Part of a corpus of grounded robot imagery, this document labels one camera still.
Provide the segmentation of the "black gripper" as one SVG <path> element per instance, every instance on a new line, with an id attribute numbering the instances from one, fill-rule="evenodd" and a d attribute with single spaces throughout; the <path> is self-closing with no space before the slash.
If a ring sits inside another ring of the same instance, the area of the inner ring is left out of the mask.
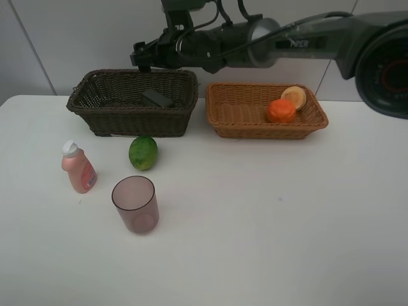
<path id="1" fill-rule="evenodd" d="M 191 30 L 165 28 L 156 40 L 135 43 L 130 55 L 132 66 L 138 67 L 141 72 L 151 72 L 151 67 L 164 69 L 191 67 L 190 62 L 181 57 L 176 50 L 177 43 L 181 38 L 185 38 L 186 33 L 190 34 Z"/>

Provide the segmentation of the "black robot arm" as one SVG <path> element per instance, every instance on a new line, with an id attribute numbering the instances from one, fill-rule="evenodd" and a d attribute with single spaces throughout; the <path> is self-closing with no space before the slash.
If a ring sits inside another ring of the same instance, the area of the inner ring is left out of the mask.
<path id="1" fill-rule="evenodd" d="M 165 30 L 134 45 L 133 66 L 270 68 L 280 58 L 329 59 L 374 111 L 407 118 L 407 12 L 330 12 L 285 26 L 261 18 L 207 30 Z"/>

